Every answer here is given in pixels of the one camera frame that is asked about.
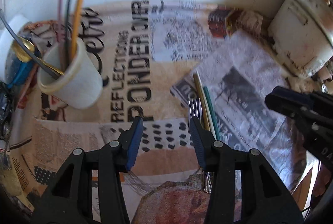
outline wire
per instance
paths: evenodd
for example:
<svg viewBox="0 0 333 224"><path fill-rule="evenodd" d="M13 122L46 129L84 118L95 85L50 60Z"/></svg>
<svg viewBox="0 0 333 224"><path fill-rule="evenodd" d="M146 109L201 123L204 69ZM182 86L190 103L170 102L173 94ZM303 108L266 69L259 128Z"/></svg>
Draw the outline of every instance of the wire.
<svg viewBox="0 0 333 224"><path fill-rule="evenodd" d="M60 61L60 70L66 70L66 59L65 59L65 50L64 50L64 42L63 36L61 33L61 9L62 9L62 0L58 0L58 24L57 24L57 33L56 38L58 42L58 49L59 49L59 61Z"/></svg>
<svg viewBox="0 0 333 224"><path fill-rule="evenodd" d="M81 7L82 7L83 0L76 1L76 8L74 12L74 22L73 22L73 33L72 33L72 42L71 42L71 54L70 60L74 59L76 54L77 44L76 44L76 37L79 32L79 22L81 19Z"/></svg>
<svg viewBox="0 0 333 224"><path fill-rule="evenodd" d="M201 85L201 81L199 79L198 73L193 74L193 80L194 80L195 88L196 88L196 91L198 93L198 96L199 96L199 99L201 102L201 108L203 110L204 129L210 131L208 115L207 115L207 110L206 110L205 101L204 101L204 93L202 90L202 85Z"/></svg>
<svg viewBox="0 0 333 224"><path fill-rule="evenodd" d="M15 32L12 30L12 28L7 23L4 13L2 9L0 9L0 19L2 20L3 24L5 25L8 32L11 34L11 36L15 39L15 41L19 44L19 46L29 55L29 57L40 66L41 69L43 69L47 74L49 74L52 78L58 79L59 74L53 72L49 67L47 67L45 64L43 64L21 41L21 39L15 34Z"/></svg>
<svg viewBox="0 0 333 224"><path fill-rule="evenodd" d="M71 0L67 0L66 14L65 14L65 64L66 68L69 66L69 41L68 41L68 24L69 24L69 10L71 6Z"/></svg>
<svg viewBox="0 0 333 224"><path fill-rule="evenodd" d="M304 220L306 220L306 219L307 219L307 217L308 217L308 215L309 215L310 211L311 211L311 208L309 208L309 210L306 212L306 215L305 215L305 217L304 217Z"/></svg>
<svg viewBox="0 0 333 224"><path fill-rule="evenodd" d="M304 213L306 210L309 210L311 207L309 206L309 207L306 207L303 211L302 211L302 213Z"/></svg>

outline fork tines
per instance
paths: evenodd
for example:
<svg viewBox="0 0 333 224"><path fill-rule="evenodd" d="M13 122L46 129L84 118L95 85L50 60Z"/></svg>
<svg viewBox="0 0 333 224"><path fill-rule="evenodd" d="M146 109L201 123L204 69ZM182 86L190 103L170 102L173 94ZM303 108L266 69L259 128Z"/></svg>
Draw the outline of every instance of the fork tines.
<svg viewBox="0 0 333 224"><path fill-rule="evenodd" d="M189 100L189 109L188 109L188 119L190 120L192 117L197 116L200 120L201 116L203 114L202 108L201 108L201 102L200 99L190 99Z"/></svg>

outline black dots pattern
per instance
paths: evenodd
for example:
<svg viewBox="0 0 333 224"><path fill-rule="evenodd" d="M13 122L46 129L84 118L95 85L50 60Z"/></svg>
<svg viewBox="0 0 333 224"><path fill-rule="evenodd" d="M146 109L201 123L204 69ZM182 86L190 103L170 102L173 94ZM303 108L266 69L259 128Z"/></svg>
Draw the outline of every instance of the black dots pattern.
<svg viewBox="0 0 333 224"><path fill-rule="evenodd" d="M144 122L144 125L140 145L140 150L143 152L156 149L176 150L181 146L193 146L184 119Z"/></svg>
<svg viewBox="0 0 333 224"><path fill-rule="evenodd" d="M185 123L180 123L179 124L179 130L186 130L186 124Z"/></svg>
<svg viewBox="0 0 333 224"><path fill-rule="evenodd" d="M56 173L53 171L42 169L37 166L35 166L34 172L35 172L36 181L42 185L47 185L48 182L52 180L56 175Z"/></svg>

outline blue gripper pad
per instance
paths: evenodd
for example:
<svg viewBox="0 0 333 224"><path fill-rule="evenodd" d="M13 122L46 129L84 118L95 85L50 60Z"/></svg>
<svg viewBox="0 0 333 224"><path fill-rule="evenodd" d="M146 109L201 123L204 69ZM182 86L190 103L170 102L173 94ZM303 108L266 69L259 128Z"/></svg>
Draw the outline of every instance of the blue gripper pad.
<svg viewBox="0 0 333 224"><path fill-rule="evenodd" d="M308 106L309 108L313 107L313 100L309 94L297 93L281 86L275 87L270 94L297 102L299 105Z"/></svg>
<svg viewBox="0 0 333 224"><path fill-rule="evenodd" d="M205 170L206 169L205 150L193 118L191 118L189 121L189 130L191 133L196 158L198 160L200 167L202 167Z"/></svg>
<svg viewBox="0 0 333 224"><path fill-rule="evenodd" d="M143 131L144 131L144 123L143 123L142 118L140 118L139 122L134 130L134 134L132 136L132 139L130 141L130 145L129 145L129 148L127 151L127 163L126 163L127 170L131 170L131 168L135 164L135 160L137 159Z"/></svg>

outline green straw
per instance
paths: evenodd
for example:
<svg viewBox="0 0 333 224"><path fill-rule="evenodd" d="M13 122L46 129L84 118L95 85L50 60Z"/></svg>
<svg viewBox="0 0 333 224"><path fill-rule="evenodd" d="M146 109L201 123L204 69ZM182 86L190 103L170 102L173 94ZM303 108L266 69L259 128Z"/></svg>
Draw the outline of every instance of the green straw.
<svg viewBox="0 0 333 224"><path fill-rule="evenodd" d="M209 92L208 92L208 89L207 89L206 86L204 87L204 93L205 93L205 97L206 97L206 100L207 100L207 103L208 103L209 113L210 113L211 119L213 121L213 126L214 126L214 131L215 131L216 138L217 138L217 140L221 140L219 128L217 127L215 112L214 112L213 105L211 103Z"/></svg>

